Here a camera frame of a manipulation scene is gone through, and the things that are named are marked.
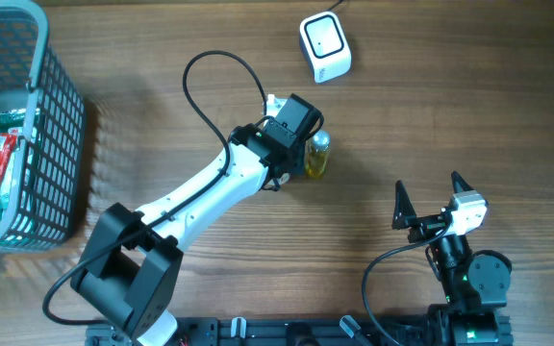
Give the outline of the yellow oil bottle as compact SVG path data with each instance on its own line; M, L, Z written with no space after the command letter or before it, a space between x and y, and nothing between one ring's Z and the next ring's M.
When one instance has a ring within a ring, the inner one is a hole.
M305 172L310 178L320 178L325 171L331 149L328 132L319 130L306 143Z

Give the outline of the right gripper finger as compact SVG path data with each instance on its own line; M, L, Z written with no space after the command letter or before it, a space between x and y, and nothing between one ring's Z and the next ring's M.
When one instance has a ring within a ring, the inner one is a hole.
M406 187L401 180L395 183L395 205L393 217L395 220L416 219L416 211L409 198Z
M473 187L457 171L451 173L451 183L455 193L473 190Z

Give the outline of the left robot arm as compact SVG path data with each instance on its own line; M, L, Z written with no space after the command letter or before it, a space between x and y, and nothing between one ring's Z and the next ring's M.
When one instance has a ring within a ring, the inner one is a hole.
M167 310L194 240L238 202L277 190L302 171L320 110L292 94L270 96L259 123L238 126L204 169L137 210L119 203L98 219L71 288L135 345L165 345L178 329Z

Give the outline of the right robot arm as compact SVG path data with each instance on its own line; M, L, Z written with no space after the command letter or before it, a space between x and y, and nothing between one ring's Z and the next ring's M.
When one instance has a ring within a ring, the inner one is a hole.
M482 226L489 203L458 172L451 181L448 205L428 216L418 216L404 184L395 183L392 226L407 229L410 243L423 243L446 299L427 310L425 343L512 345L510 318L499 313L507 306L512 263L493 250L471 250L466 235Z

